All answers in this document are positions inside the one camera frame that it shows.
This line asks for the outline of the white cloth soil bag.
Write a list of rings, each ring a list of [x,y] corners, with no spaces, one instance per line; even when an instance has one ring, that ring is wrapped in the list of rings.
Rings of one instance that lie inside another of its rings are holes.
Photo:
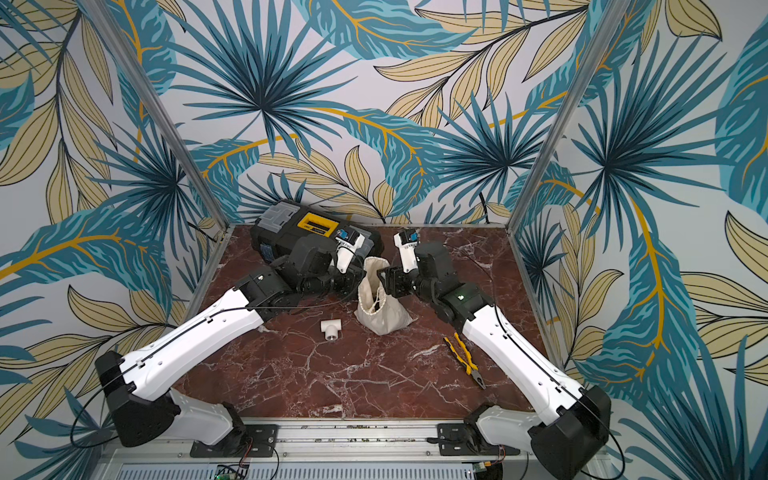
[[[379,270],[389,266],[384,258],[366,258],[365,277],[357,290],[355,317],[361,325],[379,336],[405,329],[415,322],[400,301],[386,293],[383,282],[377,276]]]

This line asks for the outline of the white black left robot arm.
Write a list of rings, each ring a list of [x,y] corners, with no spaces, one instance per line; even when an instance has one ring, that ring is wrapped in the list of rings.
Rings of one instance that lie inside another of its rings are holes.
[[[161,436],[193,440],[216,455],[234,457],[251,443],[234,406],[186,396],[174,384],[230,341],[312,296],[345,301],[365,272],[368,240],[350,228],[334,238],[309,234],[293,250],[262,265],[183,325],[125,355],[95,362],[117,437],[137,447]]]

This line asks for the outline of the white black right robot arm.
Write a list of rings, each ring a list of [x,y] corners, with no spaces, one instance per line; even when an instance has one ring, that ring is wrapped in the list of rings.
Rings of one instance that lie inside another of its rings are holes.
[[[610,437],[611,400],[551,363],[507,320],[496,300],[463,282],[448,250],[421,243],[413,230],[395,235],[401,264],[378,270],[385,291],[414,295],[482,350],[524,394],[529,413],[485,405],[465,418],[471,442],[532,454],[556,479],[573,479]]]

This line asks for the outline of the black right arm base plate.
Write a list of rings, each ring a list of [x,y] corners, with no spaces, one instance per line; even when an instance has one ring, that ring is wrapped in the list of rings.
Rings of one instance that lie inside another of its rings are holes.
[[[441,456],[510,456],[519,455],[517,448],[491,445],[482,438],[479,430],[464,422],[438,423],[437,434],[428,437],[429,444],[437,445]]]

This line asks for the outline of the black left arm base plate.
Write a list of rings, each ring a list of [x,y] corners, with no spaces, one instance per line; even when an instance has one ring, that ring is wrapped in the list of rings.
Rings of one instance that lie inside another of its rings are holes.
[[[277,424],[246,424],[236,427],[221,442],[208,446],[195,441],[190,450],[192,458],[242,458],[247,449],[248,458],[269,458],[277,440]]]

